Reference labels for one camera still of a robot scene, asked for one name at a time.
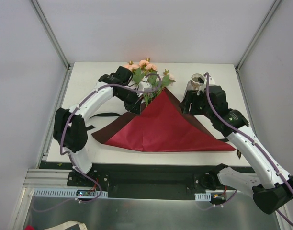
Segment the red and maroon wrapping paper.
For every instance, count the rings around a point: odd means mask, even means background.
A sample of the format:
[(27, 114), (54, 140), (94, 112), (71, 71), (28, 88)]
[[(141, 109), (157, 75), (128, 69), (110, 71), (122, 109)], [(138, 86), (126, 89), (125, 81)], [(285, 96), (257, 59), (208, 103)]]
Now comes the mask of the red and maroon wrapping paper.
[(230, 144), (216, 139), (194, 116), (182, 114), (179, 100), (164, 89), (142, 112), (126, 112), (92, 133), (101, 144), (140, 152), (228, 152)]

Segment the pink artificial flower bouquet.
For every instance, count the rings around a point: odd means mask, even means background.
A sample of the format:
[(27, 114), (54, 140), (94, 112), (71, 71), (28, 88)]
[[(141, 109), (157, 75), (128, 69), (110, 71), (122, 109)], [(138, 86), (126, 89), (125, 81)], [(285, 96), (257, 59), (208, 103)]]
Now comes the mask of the pink artificial flower bouquet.
[(129, 69), (133, 75), (129, 87), (137, 90), (141, 81), (149, 82), (153, 86), (152, 92), (142, 94), (145, 106), (148, 106), (165, 88), (176, 82), (168, 69), (164, 69), (162, 74), (158, 73), (157, 66), (151, 63), (151, 58), (143, 59), (137, 64), (129, 61), (123, 67)]

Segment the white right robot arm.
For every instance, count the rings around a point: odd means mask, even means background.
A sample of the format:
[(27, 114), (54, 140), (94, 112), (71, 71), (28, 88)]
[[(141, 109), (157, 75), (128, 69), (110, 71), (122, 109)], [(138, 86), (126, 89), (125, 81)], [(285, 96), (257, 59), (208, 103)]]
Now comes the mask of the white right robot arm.
[(247, 119), (238, 110), (229, 108), (226, 93), (220, 86), (187, 86), (180, 108), (184, 114), (207, 117), (213, 127), (242, 153), (258, 176), (255, 179), (220, 164), (209, 176), (212, 188), (220, 189), (226, 185), (239, 190), (252, 197), (266, 214), (293, 199), (293, 175), (264, 149)]

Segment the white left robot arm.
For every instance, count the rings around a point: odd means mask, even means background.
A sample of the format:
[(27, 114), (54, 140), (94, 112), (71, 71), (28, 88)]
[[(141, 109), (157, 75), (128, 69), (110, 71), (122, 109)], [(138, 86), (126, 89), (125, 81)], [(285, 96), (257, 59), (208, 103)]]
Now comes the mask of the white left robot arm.
[(94, 182), (90, 172), (92, 161), (88, 156), (88, 133), (86, 122), (107, 101), (118, 98), (127, 111), (140, 114), (138, 105), (144, 93), (150, 92), (152, 86), (145, 76), (139, 83), (134, 82), (134, 74), (123, 66), (116, 72), (100, 76), (91, 92), (68, 108), (58, 108), (55, 113), (53, 138), (59, 144), (61, 155), (67, 155), (74, 170), (79, 172), (78, 181), (83, 186)]

